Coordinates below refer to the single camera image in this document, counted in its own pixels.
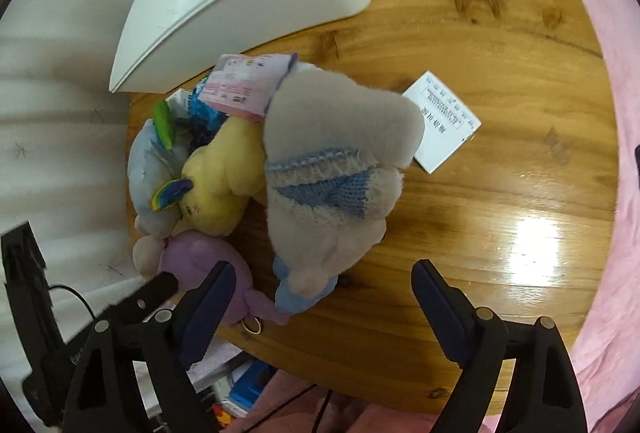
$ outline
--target metal ring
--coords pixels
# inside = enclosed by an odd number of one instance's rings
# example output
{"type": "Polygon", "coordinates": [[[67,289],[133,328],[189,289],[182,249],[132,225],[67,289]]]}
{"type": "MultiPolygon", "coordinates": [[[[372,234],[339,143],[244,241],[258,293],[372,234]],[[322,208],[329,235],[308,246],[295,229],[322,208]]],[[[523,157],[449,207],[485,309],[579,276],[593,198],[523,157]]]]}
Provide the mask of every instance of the metal ring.
{"type": "Polygon", "coordinates": [[[255,322],[258,323],[258,330],[251,330],[251,328],[249,328],[246,325],[246,318],[242,318],[242,327],[249,332],[250,334],[253,334],[254,336],[259,336],[262,333],[262,320],[260,318],[257,318],[256,316],[252,316],[255,319],[255,322]]]}

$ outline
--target metal screw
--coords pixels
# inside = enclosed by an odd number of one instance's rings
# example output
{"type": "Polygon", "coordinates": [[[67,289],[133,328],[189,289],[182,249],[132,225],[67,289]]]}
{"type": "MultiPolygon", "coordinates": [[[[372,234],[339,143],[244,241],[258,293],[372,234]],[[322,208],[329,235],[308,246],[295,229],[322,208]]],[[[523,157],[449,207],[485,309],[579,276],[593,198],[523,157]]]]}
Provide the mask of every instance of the metal screw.
{"type": "Polygon", "coordinates": [[[494,312],[487,307],[479,307],[476,314],[482,321],[491,321],[494,318],[494,312]]]}
{"type": "Polygon", "coordinates": [[[543,316],[540,318],[540,324],[549,330],[555,328],[556,326],[556,323],[554,322],[554,320],[547,316],[543,316]]]}
{"type": "Polygon", "coordinates": [[[102,320],[95,323],[94,329],[99,334],[103,333],[107,328],[109,328],[109,321],[102,320]]]}
{"type": "Polygon", "coordinates": [[[171,310],[169,309],[162,309],[160,311],[158,311],[158,313],[155,315],[154,319],[158,322],[158,323],[166,323],[169,319],[171,319],[172,313],[171,310]]]}

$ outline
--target plush toy ear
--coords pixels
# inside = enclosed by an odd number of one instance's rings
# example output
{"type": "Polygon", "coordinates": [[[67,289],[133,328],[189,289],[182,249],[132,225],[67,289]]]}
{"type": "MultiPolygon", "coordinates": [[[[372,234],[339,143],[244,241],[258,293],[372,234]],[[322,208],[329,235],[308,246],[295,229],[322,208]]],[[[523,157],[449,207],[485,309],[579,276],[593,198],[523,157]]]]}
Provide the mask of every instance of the plush toy ear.
{"type": "Polygon", "coordinates": [[[155,211],[165,210],[167,207],[177,204],[192,189],[193,182],[188,178],[171,180],[162,186],[151,199],[151,209],[155,211]]]}

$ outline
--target pink cloth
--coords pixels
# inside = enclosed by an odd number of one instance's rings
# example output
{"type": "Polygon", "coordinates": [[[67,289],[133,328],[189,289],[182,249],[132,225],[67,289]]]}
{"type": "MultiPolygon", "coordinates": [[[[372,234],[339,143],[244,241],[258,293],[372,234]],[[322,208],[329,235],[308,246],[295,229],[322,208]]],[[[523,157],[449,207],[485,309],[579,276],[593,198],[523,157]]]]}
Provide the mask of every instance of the pink cloth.
{"type": "MultiPolygon", "coordinates": [[[[610,433],[640,387],[640,190],[634,149],[640,144],[640,7],[636,0],[583,0],[604,54],[613,91],[620,146],[620,183],[609,260],[600,288],[571,352],[589,429],[610,433]]],[[[308,383],[277,374],[256,409],[229,430],[239,433],[308,383]]],[[[316,388],[256,433],[310,431],[326,391],[316,388]]],[[[403,413],[340,396],[320,432],[426,433],[434,417],[403,413]]],[[[488,417],[483,431],[495,429],[488,417]]]]}

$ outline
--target black cable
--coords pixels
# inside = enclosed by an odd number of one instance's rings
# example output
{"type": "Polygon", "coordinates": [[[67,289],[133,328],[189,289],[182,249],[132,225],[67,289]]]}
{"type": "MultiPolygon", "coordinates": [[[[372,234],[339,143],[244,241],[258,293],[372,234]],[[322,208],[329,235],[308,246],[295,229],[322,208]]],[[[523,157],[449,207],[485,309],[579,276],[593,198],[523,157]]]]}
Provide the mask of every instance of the black cable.
{"type": "Polygon", "coordinates": [[[69,287],[67,285],[50,285],[49,286],[49,291],[52,291],[52,290],[55,290],[55,289],[62,289],[62,290],[66,290],[68,292],[71,292],[71,294],[76,296],[82,302],[82,304],[86,307],[86,309],[89,310],[89,314],[91,314],[91,318],[95,320],[94,311],[91,310],[91,307],[89,306],[89,303],[86,302],[86,299],[84,299],[82,297],[80,292],[78,292],[76,289],[71,288],[71,287],[69,287]]]}
{"type": "Polygon", "coordinates": [[[326,407],[329,405],[329,401],[331,400],[331,395],[334,393],[332,389],[330,389],[326,393],[326,397],[324,397],[324,402],[316,416],[316,421],[314,422],[314,426],[311,428],[311,433],[318,433],[318,428],[320,427],[320,423],[322,422],[322,417],[324,416],[324,412],[326,411],[326,407]]]}
{"type": "Polygon", "coordinates": [[[311,386],[309,386],[308,388],[305,388],[304,390],[302,390],[299,394],[294,395],[293,397],[291,397],[291,399],[287,400],[286,402],[283,402],[281,405],[279,405],[276,409],[272,410],[270,413],[267,413],[267,415],[265,415],[264,417],[262,417],[258,422],[256,422],[253,426],[251,426],[249,429],[244,429],[242,430],[242,433],[249,433],[249,431],[252,431],[254,429],[256,429],[258,426],[264,424],[265,422],[267,422],[271,417],[273,417],[277,412],[279,412],[281,409],[283,409],[284,407],[288,406],[289,404],[291,404],[293,401],[295,401],[296,399],[299,399],[300,397],[302,397],[305,393],[310,392],[312,389],[314,389],[317,386],[317,384],[312,384],[311,386]]]}

